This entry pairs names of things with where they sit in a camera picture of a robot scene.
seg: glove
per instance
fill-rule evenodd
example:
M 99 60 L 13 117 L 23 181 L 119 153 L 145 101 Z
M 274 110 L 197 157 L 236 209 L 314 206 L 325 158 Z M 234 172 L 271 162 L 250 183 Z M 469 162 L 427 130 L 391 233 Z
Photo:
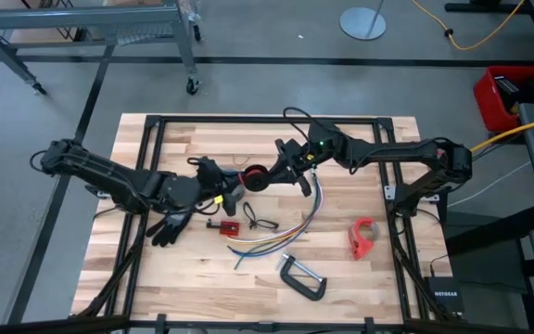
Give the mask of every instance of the glove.
M 178 235 L 191 220 L 193 212 L 168 213 L 162 220 L 155 223 L 146 231 L 146 237 L 152 238 L 152 246 L 165 247 L 174 244 Z

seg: gray floor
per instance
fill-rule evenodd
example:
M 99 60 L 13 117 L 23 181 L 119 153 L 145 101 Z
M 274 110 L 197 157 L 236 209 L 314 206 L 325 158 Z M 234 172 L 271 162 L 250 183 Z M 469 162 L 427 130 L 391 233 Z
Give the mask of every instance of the gray floor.
M 503 19 L 503 15 L 446 14 L 441 10 L 443 2 L 421 2 L 451 23 L 463 45 L 482 38 Z M 207 1 L 201 8 L 206 40 L 195 46 L 196 55 L 534 60 L 534 27 L 523 16 L 515 17 L 503 33 L 470 53 L 452 49 L 441 28 L 408 1 L 386 2 L 383 14 L 388 31 L 377 41 L 354 41 L 338 28 L 338 16 L 345 8 L 374 3 Z M 131 45 L 118 48 L 116 54 L 160 56 L 174 52 L 172 45 Z M 20 53 L 99 55 L 101 49 L 30 49 Z M 96 70 L 96 64 L 31 63 L 29 67 L 49 97 L 34 96 L 0 64 L 0 322 L 54 185 L 53 179 L 29 168 L 28 158 L 46 148 L 50 140 L 72 136 Z M 112 64 L 84 144 L 108 155 L 123 112 L 279 113 L 288 105 L 312 114 L 413 115 L 423 137 L 445 135 L 467 146 L 486 138 L 472 91 L 483 69 L 312 65 L 201 65 L 198 69 L 202 87 L 196 96 L 189 96 L 184 92 L 186 77 L 180 65 Z M 476 164 L 474 179 L 453 194 L 451 201 L 474 194 L 526 161 L 525 148 L 497 150 Z M 534 176 L 527 167 L 454 210 L 501 217 L 533 204 Z M 26 321 L 68 314 L 95 206 L 96 200 L 83 189 L 83 183 L 72 181 Z M 466 280 L 521 286 L 509 275 L 515 268 L 503 259 L 511 254 L 509 246 L 504 247 L 453 259 L 453 269 Z M 492 270 L 475 271 L 479 261 L 485 261 Z M 520 320 L 516 294 L 480 286 L 466 286 L 464 292 L 473 321 L 525 325 Z

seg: wooden tabletop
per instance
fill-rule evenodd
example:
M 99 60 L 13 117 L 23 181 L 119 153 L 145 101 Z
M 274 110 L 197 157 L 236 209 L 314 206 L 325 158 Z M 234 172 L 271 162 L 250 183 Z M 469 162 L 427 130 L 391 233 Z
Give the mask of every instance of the wooden tabletop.
M 122 115 L 111 155 L 114 161 L 134 168 L 145 118 L 145 114 Z M 397 141 L 419 140 L 415 118 L 396 117 L 393 121 Z M 300 127 L 307 130 L 308 125 Z M 342 124 L 339 127 L 353 137 L 374 141 L 371 126 Z M 152 150 L 154 137 L 152 133 L 148 152 Z M 271 166 L 276 158 L 274 140 L 277 138 L 304 142 L 288 124 L 169 123 L 159 170 L 195 175 L 194 166 L 188 165 L 186 158 L 203 155 L 215 159 L 221 167 L 238 170 L 250 164 Z M 146 167 L 150 156 L 147 154 Z M 420 163 L 402 163 L 401 168 L 408 183 L 427 170 Z M 132 319 L 155 320 L 157 314 L 166 314 L 170 320 L 182 321 L 361 323 L 371 316 L 378 324 L 402 323 L 377 164 L 350 176 L 347 170 L 328 161 L 319 166 L 317 174 L 323 187 L 323 207 L 308 233 L 286 250 L 316 274 L 328 278 L 326 294 L 320 301 L 309 301 L 281 280 L 275 266 L 283 250 L 246 259 L 235 270 L 238 257 L 226 248 L 230 243 L 216 230 L 205 227 L 207 217 L 196 214 L 175 245 L 152 247 L 146 239 Z M 299 224 L 313 204 L 313 197 L 304 198 L 299 186 L 292 185 L 269 186 L 260 193 L 247 192 L 244 200 L 250 203 L 258 218 L 278 222 L 280 230 Z M 270 232 L 264 229 L 248 229 L 241 203 L 236 217 L 231 218 L 242 223 L 240 237 L 269 236 Z M 101 200 L 98 211 L 112 206 L 111 201 Z M 421 203 L 420 208 L 437 214 L 430 204 Z M 110 277 L 123 217 L 123 212 L 110 212 L 95 220 L 73 313 L 87 306 Z M 375 219 L 381 238 L 363 259 L 354 261 L 348 228 L 361 217 Z M 158 214 L 150 214 L 148 226 L 160 218 Z M 213 218 L 219 221 L 226 215 L 220 211 Z M 137 221 L 133 224 L 132 241 Z M 446 254 L 442 229 L 434 217 L 420 213 L 413 218 L 413 232 L 422 273 L 427 274 L 430 261 Z M 451 275 L 447 258 L 435 261 L 434 269 L 439 276 Z M 417 315 L 413 282 L 405 276 L 412 314 Z M 117 314 L 122 310 L 125 287 L 126 279 L 123 279 Z

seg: cart wheel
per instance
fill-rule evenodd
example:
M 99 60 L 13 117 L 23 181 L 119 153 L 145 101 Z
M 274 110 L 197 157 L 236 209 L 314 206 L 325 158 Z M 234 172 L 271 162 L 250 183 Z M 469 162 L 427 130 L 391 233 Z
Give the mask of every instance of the cart wheel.
M 33 84 L 32 89 L 34 90 L 35 94 L 42 94 L 44 96 L 48 95 L 48 93 L 46 93 L 45 89 L 39 83 Z
M 199 80 L 191 79 L 186 82 L 186 93 L 189 95 L 194 95 L 199 89 Z
M 193 34 L 195 35 L 195 40 L 201 42 L 201 31 L 199 30 L 198 25 L 193 26 Z

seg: red bin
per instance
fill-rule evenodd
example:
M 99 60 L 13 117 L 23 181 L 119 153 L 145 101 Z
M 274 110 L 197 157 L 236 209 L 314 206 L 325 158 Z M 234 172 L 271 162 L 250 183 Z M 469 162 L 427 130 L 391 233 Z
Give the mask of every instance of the red bin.
M 498 86 L 493 80 L 494 77 L 500 75 L 523 89 L 527 80 L 534 79 L 534 66 L 491 66 L 488 67 L 483 78 L 476 83 L 473 91 L 481 117 L 486 128 L 496 133 L 512 130 L 519 125 L 518 115 L 506 111 Z

